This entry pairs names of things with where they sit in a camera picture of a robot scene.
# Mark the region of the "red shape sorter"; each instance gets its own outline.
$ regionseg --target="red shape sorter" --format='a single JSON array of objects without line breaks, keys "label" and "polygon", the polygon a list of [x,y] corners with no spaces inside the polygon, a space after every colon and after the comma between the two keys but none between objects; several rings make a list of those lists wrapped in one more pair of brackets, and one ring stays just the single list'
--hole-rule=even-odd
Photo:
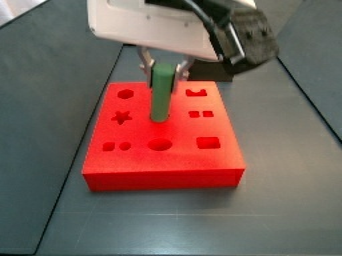
[{"label": "red shape sorter", "polygon": [[170,118],[150,119],[143,82],[110,85],[83,176],[93,191],[237,186],[245,162],[214,82],[181,82]]}]

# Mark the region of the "star-shaped hole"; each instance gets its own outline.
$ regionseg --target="star-shaped hole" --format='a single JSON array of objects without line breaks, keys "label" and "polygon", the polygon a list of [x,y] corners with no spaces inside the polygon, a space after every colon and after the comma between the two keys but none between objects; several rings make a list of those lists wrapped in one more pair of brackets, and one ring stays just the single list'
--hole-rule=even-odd
[{"label": "star-shaped hole", "polygon": [[126,121],[133,120],[133,117],[130,116],[130,111],[115,112],[115,117],[113,118],[113,121],[118,121],[118,124],[122,125]]}]

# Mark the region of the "dark table surface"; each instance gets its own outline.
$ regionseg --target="dark table surface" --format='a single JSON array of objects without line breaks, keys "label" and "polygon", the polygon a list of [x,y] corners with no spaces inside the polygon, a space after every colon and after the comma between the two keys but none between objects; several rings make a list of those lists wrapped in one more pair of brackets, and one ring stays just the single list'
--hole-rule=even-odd
[{"label": "dark table surface", "polygon": [[[145,80],[138,64],[126,47],[113,81]],[[342,253],[342,151],[320,114],[277,60],[218,86],[248,163],[238,188],[91,193],[95,116],[39,254]]]}]

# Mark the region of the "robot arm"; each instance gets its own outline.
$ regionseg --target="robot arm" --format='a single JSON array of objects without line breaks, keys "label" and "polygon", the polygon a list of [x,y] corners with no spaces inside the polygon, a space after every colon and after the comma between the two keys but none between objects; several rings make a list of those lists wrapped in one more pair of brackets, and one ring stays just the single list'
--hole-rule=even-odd
[{"label": "robot arm", "polygon": [[278,55],[268,19],[253,0],[89,0],[89,17],[98,37],[138,45],[150,87],[155,61],[149,48],[186,56],[173,89],[187,79],[195,59],[221,63],[234,75]]}]

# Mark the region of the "green block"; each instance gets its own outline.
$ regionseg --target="green block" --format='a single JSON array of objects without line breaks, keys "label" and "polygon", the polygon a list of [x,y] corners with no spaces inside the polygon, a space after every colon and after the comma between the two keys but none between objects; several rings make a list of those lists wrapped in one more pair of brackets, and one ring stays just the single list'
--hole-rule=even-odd
[{"label": "green block", "polygon": [[169,118],[175,66],[157,63],[153,71],[151,119],[165,122]]}]

